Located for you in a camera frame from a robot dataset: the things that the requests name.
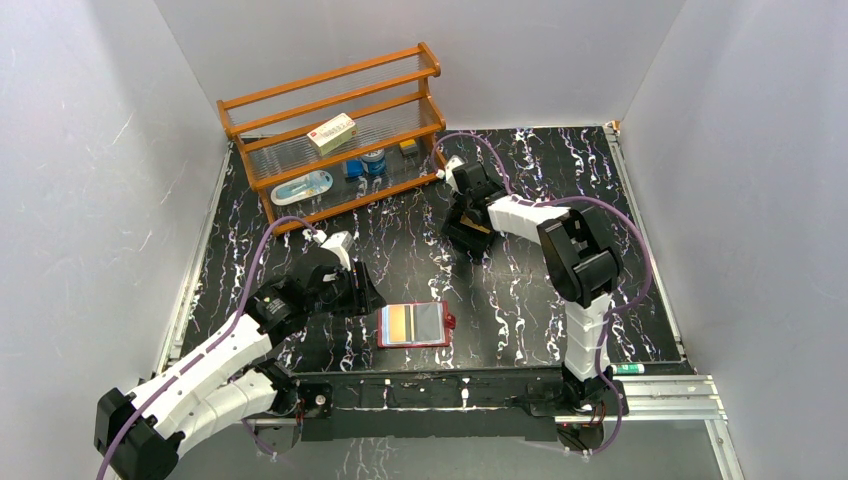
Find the black plastic card tray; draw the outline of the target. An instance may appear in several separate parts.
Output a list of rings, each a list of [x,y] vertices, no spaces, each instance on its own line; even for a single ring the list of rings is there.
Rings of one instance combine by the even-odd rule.
[[[451,206],[442,224],[441,234],[456,251],[467,254],[473,263],[481,264],[497,233],[490,229],[489,234],[483,234],[465,227],[460,223],[462,215],[466,214],[458,205]]]

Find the gold credit card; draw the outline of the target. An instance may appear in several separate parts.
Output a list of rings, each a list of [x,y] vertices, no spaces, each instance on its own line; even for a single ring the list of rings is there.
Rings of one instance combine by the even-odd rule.
[[[473,220],[471,220],[466,215],[461,216],[460,223],[462,225],[464,225],[465,227],[471,228],[471,229],[478,231],[478,232],[481,232],[483,234],[489,234],[491,232],[491,230],[489,228],[475,223]]]
[[[385,320],[385,332],[390,344],[414,341],[414,308],[412,305],[390,305]]]

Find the red card holder wallet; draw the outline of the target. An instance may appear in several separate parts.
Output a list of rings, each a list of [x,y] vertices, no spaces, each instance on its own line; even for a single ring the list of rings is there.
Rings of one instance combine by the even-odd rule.
[[[385,332],[385,316],[390,305],[410,304],[414,308],[414,341],[390,344]],[[383,349],[435,348],[450,346],[456,317],[448,310],[444,301],[390,304],[378,311],[377,344]]]

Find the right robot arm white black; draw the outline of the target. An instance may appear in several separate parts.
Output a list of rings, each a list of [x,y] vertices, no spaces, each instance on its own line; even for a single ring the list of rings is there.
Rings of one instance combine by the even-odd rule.
[[[622,270],[620,256],[594,231],[588,211],[509,194],[479,162],[453,156],[444,179],[453,202],[442,232],[455,248],[480,260],[499,234],[540,246],[548,278],[566,302],[564,403],[577,414],[590,413],[607,387],[600,376],[610,360],[601,335]]]

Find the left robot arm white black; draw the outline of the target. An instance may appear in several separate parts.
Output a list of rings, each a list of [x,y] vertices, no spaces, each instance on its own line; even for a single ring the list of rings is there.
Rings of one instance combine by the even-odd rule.
[[[244,307],[200,346],[158,376],[97,402],[97,476],[164,479],[199,443],[260,413],[308,409],[313,391],[269,353],[322,317],[368,315],[386,304],[362,261],[340,247],[307,252],[286,274],[244,299]]]

